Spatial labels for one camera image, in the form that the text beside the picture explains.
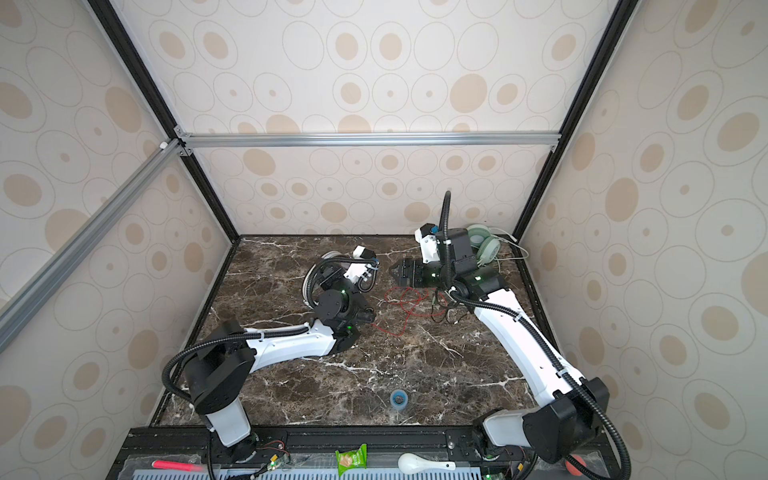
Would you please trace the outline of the white black headphones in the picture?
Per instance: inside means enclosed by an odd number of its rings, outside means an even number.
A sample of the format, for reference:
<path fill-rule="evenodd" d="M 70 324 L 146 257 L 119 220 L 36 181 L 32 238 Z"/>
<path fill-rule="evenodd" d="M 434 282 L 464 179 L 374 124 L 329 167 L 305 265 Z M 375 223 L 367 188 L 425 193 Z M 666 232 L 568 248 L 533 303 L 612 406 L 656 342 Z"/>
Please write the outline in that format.
<path fill-rule="evenodd" d="M 380 261 L 375 253 L 358 246 L 351 255 L 338 251 L 323 254 L 308 270 L 302 284 L 304 303 L 314 309 L 319 301 L 315 290 L 339 287 L 342 291 L 369 292 L 376 283 Z"/>

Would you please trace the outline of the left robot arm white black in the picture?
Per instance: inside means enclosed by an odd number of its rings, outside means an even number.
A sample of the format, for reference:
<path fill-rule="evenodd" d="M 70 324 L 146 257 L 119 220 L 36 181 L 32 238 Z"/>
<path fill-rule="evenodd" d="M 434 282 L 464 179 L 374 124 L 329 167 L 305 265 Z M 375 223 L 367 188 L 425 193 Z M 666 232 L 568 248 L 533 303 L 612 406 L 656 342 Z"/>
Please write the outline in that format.
<path fill-rule="evenodd" d="M 375 320 L 365 294 L 375 285 L 379 267 L 375 253 L 362 246 L 350 257 L 321 257 L 302 284 L 303 301 L 313 314 L 310 322 L 262 330 L 226 322 L 166 363 L 161 373 L 165 389 L 191 404 L 223 446 L 244 443 L 252 427 L 240 392 L 249 375 L 350 349 L 360 336 L 359 326 Z"/>

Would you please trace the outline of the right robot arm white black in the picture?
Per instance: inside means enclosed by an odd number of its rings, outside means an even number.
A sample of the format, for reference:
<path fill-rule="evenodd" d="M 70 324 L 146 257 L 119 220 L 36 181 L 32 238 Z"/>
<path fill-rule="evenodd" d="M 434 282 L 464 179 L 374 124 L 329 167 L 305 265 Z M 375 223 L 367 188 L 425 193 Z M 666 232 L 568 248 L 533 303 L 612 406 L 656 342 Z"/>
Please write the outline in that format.
<path fill-rule="evenodd" d="M 450 206 L 446 194 L 438 223 L 416 231 L 420 258 L 406 259 L 390 272 L 401 287 L 433 288 L 464 306 L 494 334 L 534 395 L 534 409 L 499 409 L 477 421 L 478 452 L 495 457 L 504 447 L 520 447 L 549 464 L 565 460 L 596 479 L 598 473 L 576 460 L 574 452 L 605 433 L 618 456 L 616 478 L 630 478 L 630 454 L 606 413 L 607 386 L 598 377 L 586 378 L 567 361 L 530 320 L 498 270 L 480 265 L 469 231 L 450 227 Z"/>

